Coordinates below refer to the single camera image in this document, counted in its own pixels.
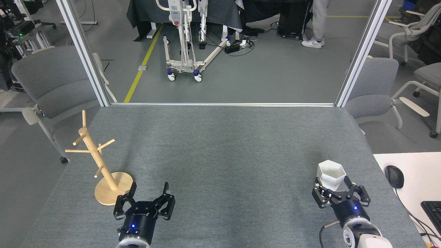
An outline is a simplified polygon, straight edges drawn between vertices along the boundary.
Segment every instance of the white desk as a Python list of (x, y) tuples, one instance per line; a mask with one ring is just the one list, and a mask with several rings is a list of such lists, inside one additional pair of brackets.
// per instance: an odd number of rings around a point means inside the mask
[[(374, 157), (383, 172), (388, 165), (394, 165), (403, 172), (404, 186), (397, 189), (401, 201), (415, 217), (437, 232), (420, 203), (441, 200), (441, 191), (439, 190), (441, 152), (374, 154)], [(421, 233), (424, 232), (419, 224), (415, 225)], [(423, 239), (429, 243), (427, 236), (424, 236)], [(432, 238), (432, 241), (436, 246), (441, 247), (441, 241), (436, 238)]]

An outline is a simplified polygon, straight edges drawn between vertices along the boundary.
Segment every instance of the aluminum frame post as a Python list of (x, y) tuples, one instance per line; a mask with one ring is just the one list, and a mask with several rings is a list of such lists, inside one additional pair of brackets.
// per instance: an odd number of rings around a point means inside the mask
[(335, 102), (336, 107), (344, 107), (346, 105), (349, 95), (354, 88), (354, 83), (360, 74), (366, 56), (372, 47), (374, 39), (377, 36), (378, 30), (380, 29), (381, 23), (386, 16), (391, 2), (392, 0), (377, 0), (375, 3), (364, 30), (361, 42), (357, 48), (354, 58), (352, 59), (348, 74), (344, 79), (343, 86), (340, 90), (337, 101)]
[(105, 94), (105, 89), (99, 76), (98, 66), (96, 65), (93, 55), (90, 52), (86, 35), (75, 11), (72, 0), (56, 0), (56, 2), (78, 51), (84, 69), (86, 70), (87, 76), (89, 77), (90, 83), (92, 84), (92, 88), (95, 91), (100, 106), (110, 106), (110, 102)]

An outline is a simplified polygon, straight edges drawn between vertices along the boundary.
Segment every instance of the black equipment box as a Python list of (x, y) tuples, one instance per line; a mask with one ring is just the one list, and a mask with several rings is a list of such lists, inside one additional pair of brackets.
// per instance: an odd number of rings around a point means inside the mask
[(312, 0), (283, 3), (277, 33), (282, 37), (292, 36), (302, 40), (306, 24), (311, 18), (311, 6)]
[(11, 38), (22, 37), (28, 34), (30, 31), (34, 30), (34, 28), (35, 28), (35, 24), (33, 22), (24, 21), (13, 26), (10, 30), (7, 31), (7, 34)]

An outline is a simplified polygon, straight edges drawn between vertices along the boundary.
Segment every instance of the gray table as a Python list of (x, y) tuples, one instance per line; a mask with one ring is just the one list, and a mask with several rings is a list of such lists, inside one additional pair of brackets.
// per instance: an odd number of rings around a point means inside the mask
[[(158, 219), (152, 247), (320, 247), (318, 232), (335, 220), (311, 192), (317, 164), (341, 163), (372, 198), (367, 213), (394, 247), (425, 247), (355, 121), (342, 108), (101, 108), (90, 126), (112, 172), (130, 173), (136, 200), (153, 200), (170, 183), (176, 205)], [(123, 224), (93, 191), (97, 170), (75, 154), (23, 247), (115, 247)], [(343, 247), (338, 225), (326, 248)]]

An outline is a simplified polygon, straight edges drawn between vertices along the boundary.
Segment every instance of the patient lift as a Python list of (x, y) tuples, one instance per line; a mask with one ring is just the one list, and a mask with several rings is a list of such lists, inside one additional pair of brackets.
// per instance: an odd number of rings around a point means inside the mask
[(208, 0), (199, 0), (199, 5), (196, 4), (196, 0), (193, 0), (193, 7), (190, 6), (188, 0), (168, 0), (168, 8), (161, 6), (159, 0), (156, 0), (156, 4), (162, 10), (169, 11), (170, 15), (168, 19), (175, 25), (179, 31), (179, 40), (181, 42), (181, 60), (171, 60), (168, 52), (168, 40), (164, 34), (164, 47), (165, 47), (165, 62), (167, 64), (167, 75), (170, 81), (175, 80), (175, 74), (173, 70), (178, 73), (188, 72), (193, 73), (194, 79), (198, 82), (202, 81), (201, 72), (205, 70), (207, 65), (213, 60), (213, 58), (225, 47), (230, 46), (229, 37), (221, 39), (221, 43), (215, 48), (213, 52), (204, 60), (197, 61), (194, 53), (194, 46), (191, 40), (191, 28), (190, 23), (192, 20), (192, 12), (198, 7), (198, 11), (201, 15), (201, 30), (199, 33), (199, 48), (204, 49), (206, 45), (206, 17), (208, 9)]

